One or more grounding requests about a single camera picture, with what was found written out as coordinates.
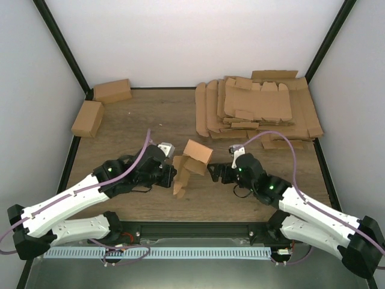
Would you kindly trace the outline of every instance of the wooden table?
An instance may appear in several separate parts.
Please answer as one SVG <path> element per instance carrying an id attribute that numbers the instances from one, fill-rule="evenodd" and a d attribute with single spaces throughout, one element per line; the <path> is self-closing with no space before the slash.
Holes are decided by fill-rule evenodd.
<path id="1" fill-rule="evenodd" d="M 82 138 L 68 187 L 82 180 L 106 160 L 124 154 L 136 154 L 143 146 L 147 128 L 156 143 L 166 141 L 181 155 L 188 139 L 214 149 L 212 162 L 229 162 L 228 147 L 246 139 L 213 140 L 200 137 L 195 127 L 195 97 L 191 89 L 133 90 L 133 98 L 105 105 L 105 114 L 96 138 Z M 293 160 L 289 149 L 264 150 L 259 141 L 246 147 L 270 174 L 291 180 Z M 297 182 L 299 188 L 314 199 L 330 206 L 313 145 L 297 149 Z M 191 175 L 186 195 L 177 200 L 172 188 L 154 186 L 146 194 L 122 194 L 78 213 L 74 218 L 92 217 L 115 211 L 120 220 L 136 221 L 267 221 L 274 208 L 250 196 L 236 197 L 233 185 L 211 181 L 206 176 Z M 238 194 L 247 193 L 238 190 Z"/>

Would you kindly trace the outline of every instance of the metal grille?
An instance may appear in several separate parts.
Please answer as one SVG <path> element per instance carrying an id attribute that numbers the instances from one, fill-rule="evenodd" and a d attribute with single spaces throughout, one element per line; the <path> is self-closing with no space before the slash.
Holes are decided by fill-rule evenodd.
<path id="1" fill-rule="evenodd" d="M 136 259 L 145 254 L 145 248 L 132 248 L 124 252 L 113 252 L 107 259 Z M 102 247 L 53 247 L 44 258 L 100 259 L 105 254 Z M 152 247 L 146 259 L 251 259 L 269 260 L 269 247 Z"/>

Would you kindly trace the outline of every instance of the black cable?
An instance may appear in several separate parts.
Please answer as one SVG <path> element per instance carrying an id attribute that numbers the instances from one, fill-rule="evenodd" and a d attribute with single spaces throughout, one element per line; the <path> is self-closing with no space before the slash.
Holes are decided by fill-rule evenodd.
<path id="1" fill-rule="evenodd" d="M 239 197 L 239 198 L 241 198 L 241 199 L 244 199 L 245 197 L 249 197 L 249 195 L 251 195 L 251 194 L 253 193 L 253 191 L 249 191 L 248 194 L 246 194 L 245 196 L 238 196 L 238 195 L 235 193 L 235 189 L 236 189 L 237 187 L 239 187 L 239 185 L 235 185 L 235 186 L 233 187 L 233 193 L 234 193 L 235 196 L 237 196 L 237 197 Z"/>
<path id="2" fill-rule="evenodd" d="M 130 193 L 148 193 L 150 190 L 152 190 L 152 187 L 150 187 L 147 191 L 132 190 Z"/>

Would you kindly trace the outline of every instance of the white panel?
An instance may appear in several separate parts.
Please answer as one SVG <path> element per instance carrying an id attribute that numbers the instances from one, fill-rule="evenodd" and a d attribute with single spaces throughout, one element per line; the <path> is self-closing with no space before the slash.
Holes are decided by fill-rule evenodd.
<path id="1" fill-rule="evenodd" d="M 0 231 L 7 208 L 56 193 L 71 125 L 84 93 L 32 1 L 0 9 Z M 13 250 L 11 237 L 1 244 Z M 0 255 L 1 288 L 16 288 L 24 261 Z"/>
<path id="2" fill-rule="evenodd" d="M 195 86 L 309 68 L 343 0 L 48 0 L 89 85 Z"/>
<path id="3" fill-rule="evenodd" d="M 384 10 L 384 1 L 357 1 L 310 83 L 325 130 L 322 150 L 342 208 L 375 218 L 383 233 Z M 376 272 L 375 278 L 385 288 L 385 273 Z"/>

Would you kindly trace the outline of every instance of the closed cardboard box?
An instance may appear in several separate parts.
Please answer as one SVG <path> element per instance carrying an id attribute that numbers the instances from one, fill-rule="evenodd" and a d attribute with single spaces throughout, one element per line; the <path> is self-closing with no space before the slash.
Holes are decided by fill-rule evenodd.
<path id="1" fill-rule="evenodd" d="M 104 107 L 101 102 L 84 101 L 72 126 L 77 137 L 95 137 L 102 122 Z"/>
<path id="2" fill-rule="evenodd" d="M 94 86 L 94 100 L 103 104 L 111 104 L 132 98 L 128 79 L 98 84 Z"/>

